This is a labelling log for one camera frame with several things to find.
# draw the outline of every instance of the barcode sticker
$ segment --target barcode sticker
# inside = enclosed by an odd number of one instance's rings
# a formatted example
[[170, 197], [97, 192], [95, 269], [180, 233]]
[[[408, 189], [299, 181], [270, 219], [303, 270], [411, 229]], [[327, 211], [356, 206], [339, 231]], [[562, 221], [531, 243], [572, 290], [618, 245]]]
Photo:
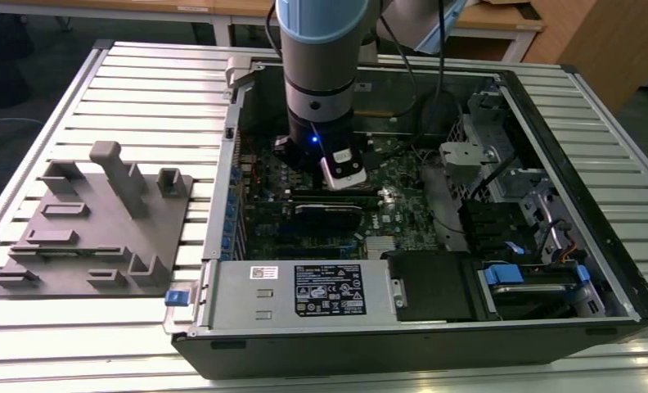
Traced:
[[187, 7], [187, 6], [179, 6], [178, 7], [179, 11], [191, 11], [191, 12], [208, 12], [210, 8], [207, 7]]
[[278, 266], [252, 266], [250, 278], [252, 280], [278, 280], [279, 267]]

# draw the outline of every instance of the blue tab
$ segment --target blue tab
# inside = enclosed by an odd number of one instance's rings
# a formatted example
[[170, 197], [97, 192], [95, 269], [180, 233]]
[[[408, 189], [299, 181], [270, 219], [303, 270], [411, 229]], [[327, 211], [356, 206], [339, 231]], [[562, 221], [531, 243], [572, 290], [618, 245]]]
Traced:
[[514, 242], [504, 242], [507, 243], [508, 248], [514, 250], [514, 252], [519, 255], [523, 255], [526, 253], [526, 250]]
[[484, 270], [484, 277], [490, 285], [520, 284], [524, 281], [516, 264], [492, 264]]
[[576, 266], [576, 274], [579, 275], [582, 284], [591, 281], [591, 275], [588, 274], [588, 270], [586, 269], [584, 265]]
[[190, 291], [167, 291], [164, 304], [167, 307], [187, 307], [191, 303]]

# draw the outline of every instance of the wooden cabinet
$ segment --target wooden cabinet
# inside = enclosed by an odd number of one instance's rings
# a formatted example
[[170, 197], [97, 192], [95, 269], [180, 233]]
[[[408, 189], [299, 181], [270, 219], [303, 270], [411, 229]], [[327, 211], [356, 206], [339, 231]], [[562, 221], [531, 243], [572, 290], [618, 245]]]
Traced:
[[611, 111], [648, 79], [648, 0], [531, 0], [547, 28], [524, 62], [576, 66]]

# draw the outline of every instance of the warning label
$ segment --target warning label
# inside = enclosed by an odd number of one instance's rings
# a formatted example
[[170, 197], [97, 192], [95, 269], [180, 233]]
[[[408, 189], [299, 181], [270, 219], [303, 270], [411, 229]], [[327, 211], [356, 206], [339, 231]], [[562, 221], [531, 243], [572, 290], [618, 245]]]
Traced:
[[295, 312], [302, 317], [366, 315], [360, 264], [296, 266]]

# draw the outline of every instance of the slotted aluminum surface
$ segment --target slotted aluminum surface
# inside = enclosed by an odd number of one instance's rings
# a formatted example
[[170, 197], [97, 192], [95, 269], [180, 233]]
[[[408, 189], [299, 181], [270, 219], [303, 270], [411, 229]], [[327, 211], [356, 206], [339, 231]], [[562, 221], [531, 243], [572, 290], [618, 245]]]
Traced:
[[[49, 131], [49, 139], [40, 139], [41, 154], [31, 155], [31, 173], [15, 176], [3, 194], [0, 267], [7, 245], [19, 240], [45, 193], [35, 179], [45, 161], [84, 160], [83, 170], [100, 171], [88, 162], [88, 149], [93, 141], [111, 139], [124, 145], [123, 158], [141, 163], [143, 173], [171, 165], [199, 181], [174, 272], [176, 281], [198, 278], [228, 105], [224, 71], [236, 54], [271, 56], [255, 49], [147, 43], [95, 50], [41, 133], [44, 138]], [[382, 61], [399, 58], [383, 56]], [[515, 71], [648, 281], [648, 160], [579, 78], [551, 65], [448, 65]], [[164, 316], [161, 299], [0, 300], [0, 391], [552, 392], [586, 386], [648, 391], [648, 337], [595, 347], [546, 366], [211, 382], [174, 350]]]

